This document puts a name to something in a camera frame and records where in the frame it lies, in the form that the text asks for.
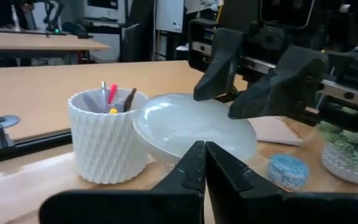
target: textured white cup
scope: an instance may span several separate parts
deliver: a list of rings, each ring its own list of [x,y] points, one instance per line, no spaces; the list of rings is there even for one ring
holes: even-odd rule
[[[131,90],[118,89],[114,101],[124,101]],[[115,184],[137,176],[147,163],[147,151],[134,137],[134,111],[147,97],[136,92],[131,110],[126,113],[91,112],[84,94],[100,106],[100,90],[77,93],[68,100],[71,135],[78,173],[97,184]]]

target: white bowl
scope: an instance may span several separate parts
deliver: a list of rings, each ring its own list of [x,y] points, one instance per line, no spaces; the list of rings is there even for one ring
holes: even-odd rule
[[[227,117],[228,105],[195,101],[193,95],[168,94],[149,99],[134,113],[137,138],[156,160],[175,165],[195,141],[213,141],[239,160],[256,153],[257,139],[246,119]]]

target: blue sponge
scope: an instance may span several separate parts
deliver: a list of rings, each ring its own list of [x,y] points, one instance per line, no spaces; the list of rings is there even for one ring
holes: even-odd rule
[[[268,165],[268,179],[284,189],[295,190],[304,186],[309,176],[309,167],[299,159],[276,154]]]

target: wooden table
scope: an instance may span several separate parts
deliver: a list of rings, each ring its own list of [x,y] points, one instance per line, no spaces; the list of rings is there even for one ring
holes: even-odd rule
[[[68,129],[68,97],[98,88],[101,80],[126,88],[136,86],[146,95],[154,96],[190,93],[200,76],[186,62],[0,68],[0,115],[22,117],[21,123],[8,129],[14,139],[33,138]],[[239,89],[245,85],[236,80]],[[304,139],[303,147],[260,142],[257,154],[245,161],[253,170],[264,176],[270,156],[287,153],[310,167],[311,175],[301,191],[358,192],[358,185],[344,182],[323,168],[320,156],[324,141],[313,128],[289,119],[286,123]],[[138,177],[122,184],[97,185],[78,177],[72,150],[71,145],[66,145],[0,162],[0,223],[38,223],[40,204],[63,190],[150,189],[164,170],[163,165],[150,158],[150,164]],[[205,216],[206,223],[214,223],[208,197]]]
[[[64,58],[76,62],[81,50],[108,50],[110,46],[74,35],[15,34],[0,32],[0,58]]]

